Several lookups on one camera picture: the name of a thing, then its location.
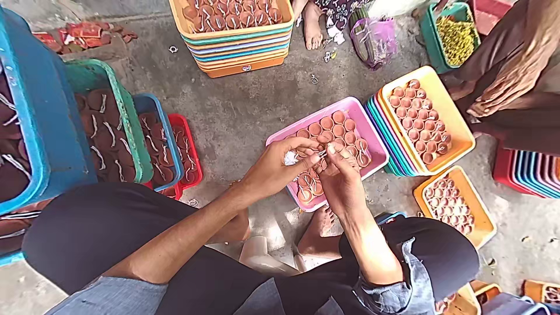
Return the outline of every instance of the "green plastic crate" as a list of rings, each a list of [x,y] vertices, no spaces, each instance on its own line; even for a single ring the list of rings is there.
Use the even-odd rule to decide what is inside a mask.
[[[437,73],[445,73],[449,70],[459,68],[460,66],[452,66],[447,62],[444,53],[444,46],[441,42],[439,33],[437,32],[436,20],[433,16],[433,9],[436,3],[432,3],[426,14],[420,20],[420,30],[424,36],[424,41],[426,42],[426,50],[428,51],[428,57],[432,63],[432,67]],[[473,14],[470,11],[469,5],[464,2],[455,2],[447,6],[440,16],[454,16],[455,21],[461,22],[472,22]],[[480,46],[480,37],[476,28],[473,29],[474,38],[474,49],[476,50]]]
[[[136,169],[134,182],[142,184],[150,181],[153,176],[153,167],[138,113],[132,102],[132,96],[117,80],[113,69],[97,59],[68,61],[66,62],[66,75],[76,93],[87,95],[91,90],[108,87],[113,90]]]

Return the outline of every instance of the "pink plastic tray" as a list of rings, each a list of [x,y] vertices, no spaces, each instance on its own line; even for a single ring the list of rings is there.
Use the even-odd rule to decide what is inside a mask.
[[[362,175],[362,180],[364,180],[387,164],[389,161],[389,153],[385,145],[381,142],[381,138],[375,131],[374,126],[368,119],[360,101],[356,98],[347,97],[289,125],[268,137],[267,145],[273,141],[284,140],[287,136],[295,134],[299,129],[307,128],[311,123],[318,122],[321,118],[330,116],[337,110],[343,111],[346,118],[352,118],[356,122],[356,135],[367,141],[367,151],[371,156],[371,163],[360,170],[360,175]],[[297,184],[294,182],[286,186],[286,189],[297,205],[305,212],[313,212],[326,203],[324,195],[313,199],[307,205],[300,202],[297,198]]]

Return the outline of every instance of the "rolled-up sleeve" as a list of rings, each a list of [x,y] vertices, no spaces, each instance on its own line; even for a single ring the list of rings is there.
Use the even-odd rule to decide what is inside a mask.
[[[100,277],[90,286],[60,302],[46,315],[155,314],[166,290],[167,285]]]
[[[354,294],[374,313],[399,315],[435,314],[430,276],[424,265],[411,253],[414,238],[399,245],[397,258],[403,264],[404,281],[387,286],[368,283],[360,273]]]

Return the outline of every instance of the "blue plastic crate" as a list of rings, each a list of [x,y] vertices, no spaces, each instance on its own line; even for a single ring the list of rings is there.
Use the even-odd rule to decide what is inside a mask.
[[[64,63],[19,15],[0,7],[0,61],[21,123],[31,182],[0,214],[97,182]]]

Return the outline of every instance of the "human arm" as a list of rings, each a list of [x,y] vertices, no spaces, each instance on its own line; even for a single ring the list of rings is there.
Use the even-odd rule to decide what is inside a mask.
[[[468,112],[475,117],[491,115],[530,91],[558,46],[558,25],[560,0],[529,0],[521,50],[507,61]]]

